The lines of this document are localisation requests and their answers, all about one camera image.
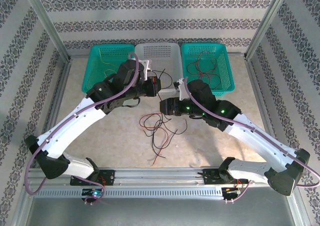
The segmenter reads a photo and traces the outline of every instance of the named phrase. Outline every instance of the white wall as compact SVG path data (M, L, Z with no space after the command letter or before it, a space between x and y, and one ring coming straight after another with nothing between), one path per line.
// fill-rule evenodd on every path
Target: white wall
M320 0L284 0L251 63L276 137L311 156L320 172ZM303 184L317 178L306 171ZM319 188L300 189L320 225Z
M221 42L245 52L271 0L41 0L71 55L94 44Z
M64 66L28 0L0 0L0 226L9 225Z

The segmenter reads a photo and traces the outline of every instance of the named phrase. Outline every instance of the metal linear rail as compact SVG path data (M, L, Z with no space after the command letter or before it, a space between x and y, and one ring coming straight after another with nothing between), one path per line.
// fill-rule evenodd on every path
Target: metal linear rail
M115 170L113 186L105 187L105 198L171 198L222 200L222 188L234 184L205 185L201 175L203 169L217 167L170 167L170 168L102 168ZM40 169L31 169L31 188L36 189L44 178ZM35 198L85 198L83 189L95 186L71 186L70 176L47 180ZM268 187L255 183L251 187Z

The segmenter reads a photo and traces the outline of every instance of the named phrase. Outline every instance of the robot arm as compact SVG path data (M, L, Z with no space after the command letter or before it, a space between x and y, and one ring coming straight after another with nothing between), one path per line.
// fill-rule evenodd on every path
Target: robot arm
M295 151L277 141L261 128L255 125L241 110L226 100L216 100L208 84L197 79L188 83L191 95L210 112L242 124L231 123L218 119L199 108L186 92L183 81L175 83L180 91L180 97L168 98L160 102L160 111L165 115L189 115L190 118L202 118L207 124L222 132L234 136L256 151L266 162L241 161L228 157L220 166L220 176L225 181L231 179L249 179L256 182L268 183L277 192L289 196L300 180L304 167L276 148L287 151L304 164L307 164L310 154L304 149Z
M25 139L25 143L32 153L44 141L47 142L35 159L48 179L55 179L60 175L72 175L96 181L99 168L90 158L76 158L64 151L83 131L109 114L113 109L121 107L124 101L138 99L142 96L155 97L157 95L161 90L161 82L156 76L147 77L149 64L149 60L139 60L139 76L126 93L104 104L85 109L87 106L116 95L128 85L134 76L136 62L129 59L122 63L117 73L96 83L87 92L81 103L55 127L38 137L30 135ZM73 119L62 125L62 122L73 115L75 116ZM57 130L57 132L48 140L47 138L54 130Z

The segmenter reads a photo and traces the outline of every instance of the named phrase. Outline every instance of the teal plastic basket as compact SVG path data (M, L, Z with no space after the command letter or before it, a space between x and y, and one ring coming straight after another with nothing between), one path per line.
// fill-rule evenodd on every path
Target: teal plastic basket
M211 82L205 77L202 77L202 80L205 83L210 83L210 89L215 96L222 96L225 93L232 92L235 89L235 82L232 76L226 46L221 43L184 43L181 46L183 76L188 77L187 82L189 83L190 81L200 78L199 75L192 75L199 73L193 62L197 61L198 56L203 51L209 52L204 52L200 56L200 61L198 62L200 70L206 72L212 69L214 67L212 62L214 62L216 63L216 69L213 73L218 76L212 75Z
M90 50L88 63L82 83L82 92L87 93L95 83L103 81L118 71L121 63L128 59L128 53L134 52L131 44L97 44Z

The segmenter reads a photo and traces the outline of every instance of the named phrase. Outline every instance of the table surface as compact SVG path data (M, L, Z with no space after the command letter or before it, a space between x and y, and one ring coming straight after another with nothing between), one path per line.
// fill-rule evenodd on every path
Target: table surface
M81 91L87 66L87 58L73 59L69 77L58 114L58 121L69 114L86 96ZM228 100L239 107L256 125L263 129L261 115L241 55L229 55L235 90L226 93L220 100ZM91 158L98 167L151 167L155 153L151 138L146 137L139 119L146 114L159 112L159 98L142 97L136 108L120 107L91 125L65 150L79 158ZM166 125L172 131L185 133L175 135L168 148L161 151L165 158L158 157L153 167L203 167L219 166L226 157L263 162L256 152L236 138L208 126L203 120L192 120L188 116L173 117ZM164 139L157 132L155 141L160 145Z

